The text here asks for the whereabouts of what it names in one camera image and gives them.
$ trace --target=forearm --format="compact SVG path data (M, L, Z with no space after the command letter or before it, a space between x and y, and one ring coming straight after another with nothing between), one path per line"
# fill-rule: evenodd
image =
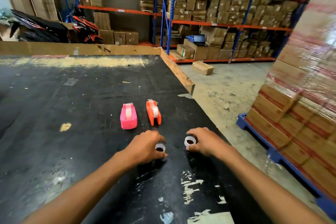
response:
M95 172L32 214L24 224L81 223L113 184L135 165L123 151L116 153Z
M233 171L274 223L325 223L318 214L247 161L232 146L223 143L214 155Z

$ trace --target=laptop screen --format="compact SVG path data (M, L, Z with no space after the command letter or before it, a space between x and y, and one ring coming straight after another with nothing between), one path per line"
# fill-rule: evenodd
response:
M194 43L205 43L205 35L194 35Z

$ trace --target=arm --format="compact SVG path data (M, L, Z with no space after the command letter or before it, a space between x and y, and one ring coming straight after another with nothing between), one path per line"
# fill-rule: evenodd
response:
M223 161L275 224L326 223L322 217L252 165L208 128L191 129L187 134L194 134L198 138L198 143L189 146L187 150L213 155Z
M117 152L95 172L37 210L24 224L81 223L124 173L138 164L167 156L155 150L155 145L161 141L165 139L157 131L148 130L134 137L124 150Z

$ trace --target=pink tape dispenser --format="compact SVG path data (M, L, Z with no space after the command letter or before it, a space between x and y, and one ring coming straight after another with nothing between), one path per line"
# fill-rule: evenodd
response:
M120 114L120 122L122 129L136 128L138 125L138 118L133 103L123 104Z

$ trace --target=tape roll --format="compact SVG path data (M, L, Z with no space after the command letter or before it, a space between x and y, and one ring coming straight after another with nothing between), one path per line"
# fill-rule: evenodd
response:
M184 139L184 145L186 146L187 150L189 150L189 146L190 145L193 145L193 144L196 144L196 139L192 136L187 136L185 139Z
M125 104L126 106L126 111L125 111L125 119L130 120L132 119L132 108L131 104Z
M158 116L159 116L159 109L158 109L158 107L154 106L152 109L153 109L153 116L154 116L154 118L158 118Z
M163 151L164 153L166 153L166 147L162 144L162 143L158 143L156 146L155 146L155 149L157 151Z

